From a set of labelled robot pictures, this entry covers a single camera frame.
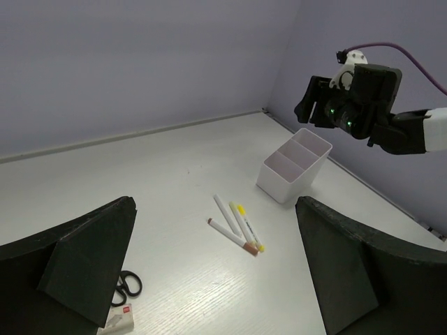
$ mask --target black scissors handle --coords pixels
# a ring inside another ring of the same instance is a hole
[[[136,282],[138,283],[138,291],[137,292],[131,291],[131,289],[129,288],[129,285],[126,281],[127,277],[132,277],[136,280]],[[127,296],[134,298],[134,297],[139,296],[142,291],[142,281],[141,281],[140,277],[138,277],[132,271],[122,270],[119,273],[119,279],[121,280],[122,284],[117,285],[117,287],[115,288],[115,291],[122,298],[122,300],[118,303],[114,303],[112,301],[113,307],[123,306],[127,302]]]

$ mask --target pen holder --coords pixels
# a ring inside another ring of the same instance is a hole
[[[301,128],[262,164],[256,184],[280,204],[298,196],[314,181],[332,145]]]

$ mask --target pen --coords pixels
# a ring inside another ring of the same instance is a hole
[[[249,244],[251,244],[252,246],[255,246],[256,242],[253,240],[253,237],[250,235],[250,232],[248,231],[248,228],[247,228],[247,224],[245,223],[244,219],[239,214],[236,204],[233,201],[230,202],[230,208],[236,217],[237,223],[239,223],[239,227],[242,231],[242,234],[244,234],[245,239],[247,240],[247,242],[249,242]]]
[[[238,237],[242,237],[242,234],[240,233],[240,231],[238,230],[236,224],[234,223],[234,221],[232,220],[230,214],[228,213],[228,211],[226,210],[224,203],[222,202],[221,197],[219,197],[218,194],[214,194],[214,200],[217,203],[217,206],[220,208],[223,216],[225,216],[226,222],[228,222],[228,225],[230,226],[231,230],[238,236]]]
[[[253,235],[254,240],[255,240],[255,242],[256,242],[256,247],[258,248],[258,250],[259,250],[261,253],[263,253],[264,250],[265,250],[264,245],[261,243],[261,240],[259,239],[258,235],[254,232],[254,229],[253,229],[253,227],[252,227],[251,224],[250,224],[249,217],[248,217],[247,214],[245,213],[245,209],[244,209],[244,207],[243,207],[241,204],[239,204],[239,205],[237,206],[237,210],[240,212],[240,215],[241,215],[242,218],[244,219],[245,224],[247,224],[247,227],[249,228],[251,234]]]
[[[208,224],[210,226],[212,226],[215,230],[217,230],[218,232],[220,232],[222,235],[225,235],[227,238],[229,238],[231,241],[235,242],[238,246],[241,246],[244,250],[248,251],[250,254],[252,254],[253,256],[258,255],[258,249],[256,249],[255,247],[251,246],[250,244],[248,244],[246,241],[244,241],[243,239],[240,239],[239,237],[237,237],[236,235],[234,235],[232,232],[230,232],[229,230],[225,229],[224,227],[222,227],[221,225],[219,225],[215,220],[213,220],[212,218],[208,219]]]

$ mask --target purple wall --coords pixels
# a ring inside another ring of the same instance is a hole
[[[4,0],[0,157],[267,105],[299,0]]]
[[[310,77],[332,77],[339,68],[336,51],[378,40],[405,47],[447,86],[447,1],[302,0],[269,110],[298,129],[293,108]],[[447,97],[398,51],[383,47],[363,51],[368,62],[403,72],[393,112],[447,106]],[[447,233],[447,151],[392,156],[339,129],[310,129],[333,143],[331,156],[336,161],[417,219]]]

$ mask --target white table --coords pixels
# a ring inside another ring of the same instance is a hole
[[[122,195],[137,219],[124,264],[143,279],[133,334],[324,334],[293,203],[255,186],[291,134],[264,114],[0,165],[0,245]],[[263,239],[257,258],[209,227],[212,195],[242,203]],[[327,161],[304,192],[416,244],[442,241]]]

